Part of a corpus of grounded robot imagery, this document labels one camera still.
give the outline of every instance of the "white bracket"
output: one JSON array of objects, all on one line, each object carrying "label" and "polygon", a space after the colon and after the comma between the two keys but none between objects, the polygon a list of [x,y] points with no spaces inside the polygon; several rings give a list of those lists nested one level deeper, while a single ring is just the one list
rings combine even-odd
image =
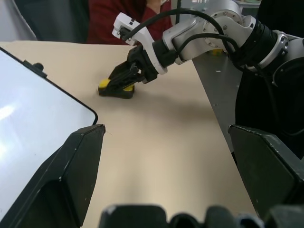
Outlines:
[{"label": "white bracket", "polygon": [[[126,28],[126,29],[132,31],[138,25],[140,25],[140,23],[138,23],[136,20],[133,20],[129,16],[127,16],[123,13],[120,13],[116,17],[116,20],[114,22],[114,29],[113,29],[112,34],[115,37],[120,38],[120,29],[121,28]],[[158,58],[156,57],[156,54],[155,54],[153,46],[152,46],[154,40],[153,40],[150,32],[148,31],[147,27],[142,28],[133,37],[131,37],[130,39],[128,39],[126,41],[127,44],[132,45],[132,46],[135,45],[137,42],[140,42],[142,44],[143,48],[146,50],[148,57],[149,57],[151,63],[153,64],[153,66],[155,67],[156,71],[160,75],[166,74],[168,70],[167,70],[167,68],[162,67],[162,65],[158,61]]]}]

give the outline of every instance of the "gray metal surface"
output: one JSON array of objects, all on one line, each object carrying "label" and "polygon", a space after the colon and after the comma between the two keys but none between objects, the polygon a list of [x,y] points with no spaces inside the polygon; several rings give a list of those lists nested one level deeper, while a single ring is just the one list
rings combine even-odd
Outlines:
[{"label": "gray metal surface", "polygon": [[213,56],[206,53],[193,59],[193,63],[228,147],[233,152],[228,127],[235,123],[235,101],[242,73],[225,54]]},{"label": "gray metal surface", "polygon": [[[172,1],[172,8],[176,8],[176,2],[177,0],[171,0]],[[181,7],[182,8],[189,8],[189,9],[196,9],[199,11],[204,11],[206,7],[207,0],[182,0],[181,1]],[[249,2],[243,2],[236,0],[235,1],[239,6],[241,7],[242,14],[243,15],[251,15],[256,16],[257,10],[260,6],[260,3],[249,3]],[[180,21],[186,21],[190,18],[190,15],[181,15]]]},{"label": "gray metal surface", "polygon": [[[208,9],[205,13],[213,17],[220,26],[226,30],[226,35],[228,34],[236,40],[240,46],[245,43],[253,29],[253,26],[251,27],[250,24],[255,24],[254,18],[248,16],[248,20],[244,19],[246,27],[243,27],[243,20],[239,6],[231,0],[217,0],[216,2],[209,1],[206,3],[206,6],[208,6]],[[185,22],[181,22],[165,31],[163,34],[163,41],[170,50],[173,50],[182,46],[185,40],[191,36],[204,32],[215,33],[217,30],[205,19],[196,17]],[[221,40],[208,38],[195,39],[187,44],[179,56],[183,61],[186,61],[215,48],[224,49]]]}]

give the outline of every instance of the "gray floor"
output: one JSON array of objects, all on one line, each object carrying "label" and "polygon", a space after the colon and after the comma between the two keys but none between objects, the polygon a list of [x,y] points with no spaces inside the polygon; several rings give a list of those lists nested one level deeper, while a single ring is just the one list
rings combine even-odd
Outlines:
[{"label": "gray floor", "polygon": [[235,101],[242,73],[235,69],[225,54],[203,54],[193,60],[215,116],[231,152],[233,147],[228,127],[235,123]]}]

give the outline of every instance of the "black object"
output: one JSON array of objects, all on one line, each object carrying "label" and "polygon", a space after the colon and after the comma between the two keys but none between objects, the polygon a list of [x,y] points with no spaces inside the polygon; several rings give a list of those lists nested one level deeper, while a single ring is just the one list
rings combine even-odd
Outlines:
[{"label": "black object", "polygon": [[[270,30],[277,29],[286,34],[304,37],[302,26],[304,18],[300,9],[304,9],[304,1],[290,0],[286,4],[284,0],[262,0],[257,19]],[[304,103],[302,102],[304,90],[303,85],[298,83],[297,77],[302,72],[301,63],[298,68],[300,71],[297,72],[297,75],[294,74],[292,68],[289,69],[289,74],[285,72],[282,82],[284,83],[287,78],[292,79],[300,88],[286,90],[285,86],[288,85],[286,83],[282,89],[273,87],[281,128],[289,132],[289,135],[282,134],[278,129],[271,106],[272,101],[264,80],[252,73],[244,73],[239,86],[236,101],[236,124],[275,134],[301,159],[304,157],[304,133],[290,136],[304,128]]]},{"label": "black object", "polygon": [[101,215],[99,228],[302,228],[304,207],[280,206],[270,210],[265,223],[248,214],[234,218],[223,207],[207,210],[205,223],[189,214],[177,214],[167,223],[166,212],[158,206],[111,206]]},{"label": "black object", "polygon": [[142,45],[138,45],[129,51],[127,61],[114,68],[110,74],[111,80],[102,90],[102,95],[115,95],[126,87],[136,82],[150,82],[157,78],[158,72],[152,65]]},{"label": "black object", "polygon": [[125,35],[127,35],[128,33],[130,32],[130,30],[129,29],[127,29],[127,28],[121,28],[120,30],[119,30],[119,33],[120,33],[120,37],[123,37],[123,36],[125,36]]},{"label": "black object", "polygon": [[14,0],[38,40],[86,43],[88,0]]},{"label": "black object", "polygon": [[233,60],[239,66],[251,66],[251,62],[261,62],[273,49],[277,41],[277,34],[263,25],[260,21],[256,25],[240,49],[233,53]]},{"label": "black object", "polygon": [[280,66],[274,75],[274,81],[279,88],[288,92],[301,90],[304,86],[304,57]]},{"label": "black object", "polygon": [[99,95],[118,97],[122,99],[131,99],[135,92],[135,86],[133,85],[132,91],[125,91],[123,89],[126,88],[125,85],[132,85],[132,81],[130,81],[129,75],[132,78],[132,75],[136,77],[136,74],[136,71],[133,72],[130,70],[127,62],[118,65],[109,76],[109,84],[105,88],[98,87]]},{"label": "black object", "polygon": [[163,68],[172,65],[178,58],[178,54],[174,50],[168,50],[162,39],[155,41],[152,46],[156,57]]},{"label": "black object", "polygon": [[47,74],[43,72],[43,65],[41,63],[30,64],[28,61],[24,60],[23,65],[26,66],[28,69],[34,71],[37,75],[42,78],[47,78]]},{"label": "black object", "polygon": [[[181,0],[177,0],[177,6],[176,6],[176,8],[177,9],[181,8]],[[175,24],[178,24],[180,22],[180,19],[181,19],[181,15],[177,14],[176,15],[176,19],[175,19]]]},{"label": "black object", "polygon": [[104,133],[104,125],[72,133],[40,166],[0,227],[81,227],[95,187]]},{"label": "black object", "polygon": [[275,135],[233,125],[237,167],[261,218],[279,204],[304,204],[304,164]]}]

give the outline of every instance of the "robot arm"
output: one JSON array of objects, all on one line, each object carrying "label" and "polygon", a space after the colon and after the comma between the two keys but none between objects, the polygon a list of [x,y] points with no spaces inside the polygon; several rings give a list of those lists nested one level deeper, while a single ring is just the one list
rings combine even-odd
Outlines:
[{"label": "robot arm", "polygon": [[[106,89],[113,91],[124,89],[135,82],[148,83],[156,79],[158,74],[165,74],[169,65],[183,64],[213,49],[228,52],[237,68],[244,66],[252,72],[259,68],[273,84],[283,84],[284,66],[289,66],[291,61],[303,60],[303,39],[271,31],[254,17],[242,16],[234,1],[210,2],[204,13],[212,17],[222,28],[223,36],[233,42],[227,44],[217,38],[217,26],[200,17],[173,26],[163,33],[162,40],[157,41],[152,39],[144,27],[126,40],[130,45],[138,42],[141,45],[131,49],[127,61],[114,69]],[[114,23],[113,35],[123,38],[139,25],[121,13]]]}]

